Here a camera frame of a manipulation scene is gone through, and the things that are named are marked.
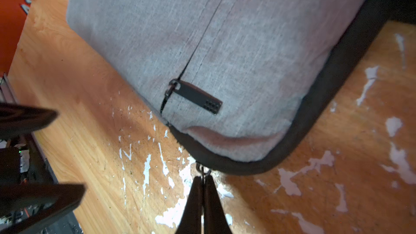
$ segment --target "black trim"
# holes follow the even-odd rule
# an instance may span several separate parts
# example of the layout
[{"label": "black trim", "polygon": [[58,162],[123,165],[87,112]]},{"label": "black trim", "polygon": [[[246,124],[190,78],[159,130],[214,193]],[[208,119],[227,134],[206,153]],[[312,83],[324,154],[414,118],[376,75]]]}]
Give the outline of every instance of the black trim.
[{"label": "black trim", "polygon": [[236,175],[258,174],[272,169],[282,162],[309,132],[367,52],[386,21],[392,16],[397,18],[398,9],[404,10],[403,7],[406,4],[402,4],[403,2],[410,4],[412,0],[366,0],[363,3],[346,32],[332,49],[324,68],[310,87],[308,94],[303,98],[288,132],[262,160],[237,162],[211,152],[173,126],[170,126],[171,133],[198,162],[211,169]]}]

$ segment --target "gray fabric bag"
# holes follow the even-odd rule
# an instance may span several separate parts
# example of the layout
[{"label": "gray fabric bag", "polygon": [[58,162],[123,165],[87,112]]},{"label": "gray fabric bag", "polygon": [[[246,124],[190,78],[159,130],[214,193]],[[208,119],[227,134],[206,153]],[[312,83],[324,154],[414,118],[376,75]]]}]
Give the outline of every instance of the gray fabric bag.
[{"label": "gray fabric bag", "polygon": [[[354,67],[328,57],[364,1],[70,0],[67,22],[197,161],[251,174],[295,148]],[[324,65],[334,83],[305,104]]]}]

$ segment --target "zipper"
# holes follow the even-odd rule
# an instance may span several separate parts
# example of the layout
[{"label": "zipper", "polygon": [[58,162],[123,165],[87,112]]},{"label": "zipper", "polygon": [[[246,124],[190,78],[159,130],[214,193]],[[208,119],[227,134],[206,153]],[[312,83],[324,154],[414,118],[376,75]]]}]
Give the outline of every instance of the zipper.
[{"label": "zipper", "polygon": [[165,98],[162,102],[160,113],[162,114],[163,108],[165,107],[169,97],[172,93],[176,93],[185,99],[193,102],[194,104],[202,107],[203,109],[216,115],[223,102],[209,93],[201,90],[200,88],[192,85],[186,81],[174,79],[169,82],[170,88],[165,92]]}]

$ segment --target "black plastic part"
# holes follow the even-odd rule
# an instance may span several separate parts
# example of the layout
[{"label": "black plastic part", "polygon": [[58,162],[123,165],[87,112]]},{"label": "black plastic part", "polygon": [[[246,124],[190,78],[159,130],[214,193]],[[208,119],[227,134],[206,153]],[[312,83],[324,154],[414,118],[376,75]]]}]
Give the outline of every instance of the black plastic part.
[{"label": "black plastic part", "polygon": [[212,176],[205,176],[204,234],[232,234]]},{"label": "black plastic part", "polygon": [[54,110],[0,103],[0,139],[47,127],[57,116]]},{"label": "black plastic part", "polygon": [[85,193],[84,185],[8,185],[0,186],[0,215],[34,204],[53,203],[47,209],[16,223],[0,234],[32,234],[77,208]]},{"label": "black plastic part", "polygon": [[176,229],[176,234],[201,233],[201,214],[203,201],[203,184],[201,177],[195,177],[190,188],[184,214]]},{"label": "black plastic part", "polygon": [[0,149],[0,183],[20,183],[20,155],[18,148]]},{"label": "black plastic part", "polygon": [[366,0],[363,3],[346,32],[330,52],[308,94],[303,98],[288,132],[262,160],[237,162],[211,152],[173,126],[170,126],[171,133],[198,162],[208,168],[236,175],[259,174],[272,169],[282,162],[309,132],[386,21],[394,15],[398,16],[399,8],[401,11],[406,10],[403,9],[403,2],[411,0]]},{"label": "black plastic part", "polygon": [[192,101],[196,105],[210,111],[214,115],[218,113],[223,102],[214,96],[206,93],[205,91],[197,88],[196,86],[185,82],[172,80],[169,85],[174,85],[173,92],[179,94],[185,99]]}]

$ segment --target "metal ring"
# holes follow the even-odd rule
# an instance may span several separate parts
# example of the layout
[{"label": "metal ring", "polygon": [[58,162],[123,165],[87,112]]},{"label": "metal ring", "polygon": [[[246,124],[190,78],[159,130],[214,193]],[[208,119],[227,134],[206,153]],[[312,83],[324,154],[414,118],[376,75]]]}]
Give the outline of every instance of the metal ring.
[{"label": "metal ring", "polygon": [[210,175],[211,174],[211,169],[208,169],[208,171],[205,172],[204,168],[205,167],[202,164],[196,162],[196,170],[198,172],[200,172],[200,174],[202,174],[202,176]]}]

